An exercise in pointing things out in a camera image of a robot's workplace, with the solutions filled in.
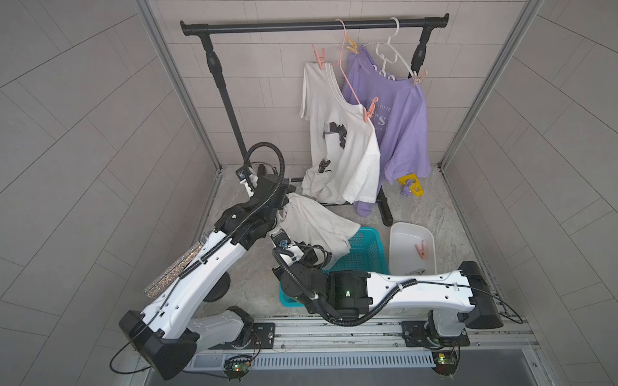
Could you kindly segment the black round base stand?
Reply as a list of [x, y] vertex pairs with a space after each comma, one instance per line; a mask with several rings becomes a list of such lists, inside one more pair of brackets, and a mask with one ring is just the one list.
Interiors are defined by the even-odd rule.
[[228, 273], [224, 273], [210, 292], [204, 297], [203, 302], [212, 303], [222, 299], [229, 291], [230, 286], [230, 275]]

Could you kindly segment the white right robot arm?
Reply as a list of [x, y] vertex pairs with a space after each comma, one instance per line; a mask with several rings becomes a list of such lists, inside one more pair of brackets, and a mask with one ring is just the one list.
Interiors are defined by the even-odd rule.
[[393, 276], [358, 270], [325, 273], [294, 260], [289, 249], [275, 248], [272, 254], [284, 293], [335, 326], [360, 326], [389, 308], [428, 309], [441, 337], [457, 337], [466, 327], [504, 325], [476, 262], [463, 262], [450, 273]]

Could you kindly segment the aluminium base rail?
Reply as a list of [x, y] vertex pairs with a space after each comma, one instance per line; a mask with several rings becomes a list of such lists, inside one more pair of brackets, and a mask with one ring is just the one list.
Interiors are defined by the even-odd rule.
[[333, 326], [320, 318], [255, 320], [244, 345], [218, 344], [197, 352], [182, 372], [224, 375], [225, 360], [254, 357], [249, 371], [435, 367], [432, 352], [522, 350], [534, 363], [536, 339], [528, 325], [508, 322], [497, 330], [467, 328], [432, 348], [425, 320], [375, 318], [356, 327]]

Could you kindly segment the beige clothespin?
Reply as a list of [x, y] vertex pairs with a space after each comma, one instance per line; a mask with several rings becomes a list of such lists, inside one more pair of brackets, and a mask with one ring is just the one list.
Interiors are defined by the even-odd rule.
[[346, 45], [345, 48], [350, 51], [351, 53], [354, 53], [355, 55], [359, 54], [359, 47], [357, 45], [357, 43], [350, 38], [349, 36], [346, 37]]

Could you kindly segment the yellow plastic triangle toy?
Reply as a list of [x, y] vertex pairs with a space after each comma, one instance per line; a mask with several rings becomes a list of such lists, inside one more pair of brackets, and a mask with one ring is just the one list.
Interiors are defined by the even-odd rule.
[[412, 194], [410, 196], [421, 197], [424, 194], [423, 187], [415, 174], [403, 176], [398, 179], [402, 186], [409, 186]]

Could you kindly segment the white garment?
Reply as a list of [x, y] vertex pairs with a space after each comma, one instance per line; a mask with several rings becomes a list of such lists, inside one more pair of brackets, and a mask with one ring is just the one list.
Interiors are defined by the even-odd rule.
[[349, 240], [360, 229], [358, 223], [336, 215], [313, 199], [290, 193], [288, 203], [278, 212], [278, 225], [293, 241], [320, 245], [332, 254], [323, 266], [330, 270], [336, 262], [349, 254]]
[[375, 202], [381, 153], [373, 123], [344, 99], [330, 63], [304, 65], [300, 117], [309, 124], [312, 157], [302, 193], [322, 204]]

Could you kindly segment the purple t-shirt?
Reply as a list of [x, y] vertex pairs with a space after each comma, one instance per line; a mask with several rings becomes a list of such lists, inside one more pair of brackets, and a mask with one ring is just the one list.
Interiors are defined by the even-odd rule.
[[349, 54], [343, 96], [351, 105], [370, 107], [379, 101], [371, 119], [381, 152], [379, 184], [393, 184], [397, 179], [415, 174], [431, 174], [428, 150], [426, 99], [421, 85], [411, 78], [381, 75], [381, 68], [366, 47], [359, 54]]

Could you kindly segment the grey white clothespin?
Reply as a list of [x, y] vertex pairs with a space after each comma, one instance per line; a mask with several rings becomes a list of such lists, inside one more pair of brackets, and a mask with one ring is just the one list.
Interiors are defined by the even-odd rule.
[[426, 272], [425, 269], [421, 269], [421, 270], [415, 270], [412, 271], [410, 273], [406, 273], [407, 276], [418, 276], [418, 275], [423, 275]]

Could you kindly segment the left circuit board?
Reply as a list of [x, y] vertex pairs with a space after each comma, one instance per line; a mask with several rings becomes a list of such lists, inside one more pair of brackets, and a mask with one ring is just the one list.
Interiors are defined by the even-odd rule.
[[230, 380], [239, 380], [249, 373], [253, 360], [252, 355], [235, 355], [225, 360], [223, 372]]

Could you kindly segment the circuit board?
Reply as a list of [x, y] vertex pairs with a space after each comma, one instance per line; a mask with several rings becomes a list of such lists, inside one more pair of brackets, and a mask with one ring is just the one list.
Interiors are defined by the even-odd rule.
[[456, 352], [432, 352], [435, 363], [433, 371], [441, 376], [452, 376], [456, 373], [460, 358]]
[[253, 360], [252, 355], [235, 355], [225, 360], [223, 372], [230, 380], [239, 380], [249, 373]]

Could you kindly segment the right circuit board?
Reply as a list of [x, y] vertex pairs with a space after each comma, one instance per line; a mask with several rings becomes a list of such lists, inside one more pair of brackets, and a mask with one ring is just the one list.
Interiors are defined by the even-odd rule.
[[460, 358], [456, 352], [432, 352], [435, 363], [433, 371], [441, 376], [452, 376], [456, 373]]

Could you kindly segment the white plastic clothespin tray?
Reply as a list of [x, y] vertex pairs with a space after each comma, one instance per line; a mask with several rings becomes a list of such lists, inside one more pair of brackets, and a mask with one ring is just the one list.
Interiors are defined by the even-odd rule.
[[[417, 254], [416, 244], [426, 242], [426, 259]], [[437, 273], [435, 261], [435, 239], [430, 230], [420, 225], [399, 222], [390, 228], [389, 272], [393, 275], [407, 276], [415, 270], [425, 269], [423, 275]]]

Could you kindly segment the black metal clothes rack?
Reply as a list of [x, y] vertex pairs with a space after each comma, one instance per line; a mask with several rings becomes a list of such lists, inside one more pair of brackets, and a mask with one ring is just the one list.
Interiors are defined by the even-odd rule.
[[180, 27], [184, 35], [196, 36], [201, 40], [202, 47], [206, 55], [207, 65], [215, 84], [219, 90], [220, 97], [225, 107], [229, 123], [233, 129], [242, 156], [248, 153], [246, 143], [238, 125], [237, 116], [233, 110], [232, 101], [225, 83], [223, 67], [212, 42], [212, 35], [228, 35], [241, 33], [280, 33], [280, 32], [319, 32], [337, 30], [371, 30], [387, 29], [391, 27], [399, 28], [420, 28], [422, 30], [419, 43], [413, 54], [410, 69], [418, 72], [426, 57], [426, 46], [431, 38], [431, 33], [436, 28], [447, 27], [450, 14], [442, 17], [425, 17], [420, 19], [362, 19], [349, 21], [294, 21], [278, 23], [232, 23], [232, 24], [207, 24], [194, 23], [186, 24], [180, 22]]

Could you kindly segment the teal plastic laundry basket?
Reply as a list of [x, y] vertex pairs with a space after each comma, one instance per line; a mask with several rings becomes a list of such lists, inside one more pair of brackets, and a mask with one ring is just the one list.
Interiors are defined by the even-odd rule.
[[[297, 260], [302, 257], [302, 252], [296, 245], [307, 243], [292, 242]], [[360, 228], [349, 243], [349, 254], [330, 270], [287, 265], [273, 249], [279, 263], [273, 272], [280, 281], [282, 304], [287, 307], [295, 302], [315, 314], [315, 304], [319, 302], [324, 311], [342, 318], [356, 318], [369, 312], [373, 298], [369, 295], [366, 280], [372, 273], [389, 273], [386, 255], [380, 236], [373, 228]]]

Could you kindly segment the pink clothespin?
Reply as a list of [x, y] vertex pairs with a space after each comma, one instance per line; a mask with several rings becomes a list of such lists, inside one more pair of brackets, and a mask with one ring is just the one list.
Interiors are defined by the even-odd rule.
[[318, 47], [315, 44], [312, 44], [312, 48], [315, 54], [317, 65], [319, 66], [321, 71], [324, 71], [326, 69], [326, 63], [327, 63], [326, 50], [324, 48], [318, 49]]
[[414, 85], [421, 85], [421, 83], [424, 81], [427, 75], [428, 75], [427, 70], [423, 70], [421, 72], [413, 72], [412, 79], [413, 79]]
[[421, 240], [420, 244], [415, 245], [415, 249], [419, 257], [425, 260], [426, 259], [426, 242], [424, 240]]
[[378, 101], [379, 101], [379, 98], [375, 96], [373, 100], [371, 101], [370, 107], [368, 109], [366, 108], [363, 109], [365, 122], [369, 122], [372, 119], [375, 109], [376, 109], [376, 105], [378, 104]]

